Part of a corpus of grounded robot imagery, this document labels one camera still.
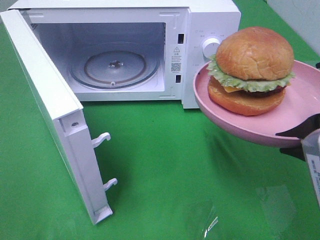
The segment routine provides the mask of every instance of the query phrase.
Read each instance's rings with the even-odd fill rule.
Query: white wall
[[[267,3],[320,55],[320,0],[267,0]]]
[[[7,10],[12,4],[14,4],[17,0],[0,0],[0,12]]]

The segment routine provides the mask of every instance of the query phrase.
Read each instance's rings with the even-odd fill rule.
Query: bottom bun
[[[275,109],[284,99],[286,90],[266,97],[254,97],[245,91],[226,92],[220,83],[211,76],[208,93],[212,101],[225,109],[245,116],[256,116]]]

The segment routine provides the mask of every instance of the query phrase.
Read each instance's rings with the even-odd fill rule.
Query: green tablecloth
[[[282,34],[295,59],[320,58],[262,0],[235,1],[240,28]],[[114,214],[92,225],[0,25],[0,239],[317,240],[305,162],[230,135],[179,101],[83,102]]]

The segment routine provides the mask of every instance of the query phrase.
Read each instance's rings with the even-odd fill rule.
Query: top bun
[[[260,26],[228,36],[218,47],[215,59],[228,75],[242,80],[269,81],[288,75],[295,60],[294,51],[284,37]]]

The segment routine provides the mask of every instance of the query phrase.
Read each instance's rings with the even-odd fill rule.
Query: microwave
[[[179,100],[236,32],[231,0],[18,0],[0,13],[25,77],[93,224],[110,216],[84,101]]]

